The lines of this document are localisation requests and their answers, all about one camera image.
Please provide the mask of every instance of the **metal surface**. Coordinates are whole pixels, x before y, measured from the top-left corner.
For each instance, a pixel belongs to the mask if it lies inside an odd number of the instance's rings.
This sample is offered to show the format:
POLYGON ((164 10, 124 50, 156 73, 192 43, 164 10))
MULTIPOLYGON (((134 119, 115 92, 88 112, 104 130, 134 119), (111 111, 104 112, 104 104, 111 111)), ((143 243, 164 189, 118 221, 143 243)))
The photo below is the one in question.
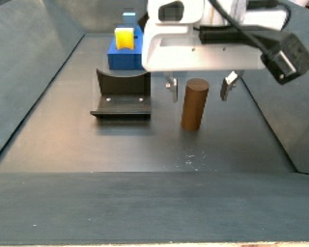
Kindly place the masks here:
POLYGON ((198 132, 182 129, 183 100, 172 103, 163 73, 152 74, 152 118, 99 122, 96 69, 107 67, 112 35, 88 35, 0 157, 0 172, 291 172, 291 163, 242 84, 220 100, 227 72, 176 73, 212 84, 198 132))
POLYGON ((0 150, 83 36, 51 0, 0 6, 0 150))
POLYGON ((112 33, 123 23, 123 12, 135 12, 138 18, 147 13, 144 0, 54 0, 71 15, 87 33, 112 33))
POLYGON ((309 176, 0 174, 2 246, 283 240, 309 241, 309 176))
MULTIPOLYGON (((309 50, 309 10, 291 7, 290 31, 309 50)), ((245 79, 298 170, 309 173, 309 71, 285 86, 267 70, 249 71, 245 79)))

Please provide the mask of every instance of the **gray floor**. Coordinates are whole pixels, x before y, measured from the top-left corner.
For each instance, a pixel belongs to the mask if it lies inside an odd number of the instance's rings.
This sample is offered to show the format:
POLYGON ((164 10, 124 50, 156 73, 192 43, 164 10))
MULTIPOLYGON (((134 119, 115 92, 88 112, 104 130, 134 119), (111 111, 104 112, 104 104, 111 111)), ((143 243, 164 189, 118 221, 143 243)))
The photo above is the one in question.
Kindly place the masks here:
POLYGON ((294 172, 277 137, 241 82, 227 102, 229 71, 178 73, 179 103, 162 73, 152 78, 150 122, 100 122, 96 68, 106 69, 110 35, 88 35, 68 60, 19 134, 0 156, 0 173, 294 172), (180 128, 184 85, 211 82, 198 132, 180 128))

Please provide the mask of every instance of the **wooden cylinder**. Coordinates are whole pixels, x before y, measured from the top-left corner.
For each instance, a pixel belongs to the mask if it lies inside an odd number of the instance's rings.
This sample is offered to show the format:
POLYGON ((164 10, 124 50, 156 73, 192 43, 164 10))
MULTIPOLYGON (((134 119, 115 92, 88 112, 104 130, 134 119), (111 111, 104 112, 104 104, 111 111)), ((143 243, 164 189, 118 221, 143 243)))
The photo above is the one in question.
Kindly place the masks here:
POLYGON ((195 131, 200 128, 210 87, 210 82, 200 78, 187 82, 180 122, 186 130, 195 131))

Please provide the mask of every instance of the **black cable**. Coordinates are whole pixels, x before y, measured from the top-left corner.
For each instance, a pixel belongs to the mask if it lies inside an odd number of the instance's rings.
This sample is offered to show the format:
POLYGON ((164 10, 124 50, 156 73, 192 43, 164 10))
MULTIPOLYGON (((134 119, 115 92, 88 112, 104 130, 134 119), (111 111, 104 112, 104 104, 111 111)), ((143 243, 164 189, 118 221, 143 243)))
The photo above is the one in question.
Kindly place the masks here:
POLYGON ((279 6, 283 6, 286 8, 286 11, 287 11, 287 18, 286 18, 286 22, 285 22, 285 26, 283 26, 283 29, 286 29, 290 22, 291 22, 293 10, 291 10, 291 6, 287 3, 279 2, 279 6))
POLYGON ((269 55, 271 52, 261 42, 261 40, 251 34, 246 33, 239 22, 231 17, 231 15, 227 13, 227 11, 222 8, 220 4, 216 2, 216 0, 210 0, 212 6, 218 10, 218 12, 222 14, 222 16, 229 20, 230 24, 238 29, 238 31, 245 35, 245 37, 253 42, 254 46, 258 47, 265 55, 269 55))

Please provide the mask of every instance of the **blue and yellow block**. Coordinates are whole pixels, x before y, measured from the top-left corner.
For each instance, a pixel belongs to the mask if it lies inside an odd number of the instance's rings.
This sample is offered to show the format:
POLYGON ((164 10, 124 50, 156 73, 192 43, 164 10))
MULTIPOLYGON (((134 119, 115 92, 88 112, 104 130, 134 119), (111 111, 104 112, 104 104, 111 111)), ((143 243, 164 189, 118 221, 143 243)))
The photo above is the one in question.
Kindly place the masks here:
POLYGON ((140 27, 123 25, 115 30, 115 38, 108 48, 110 69, 135 70, 142 66, 143 32, 140 27))

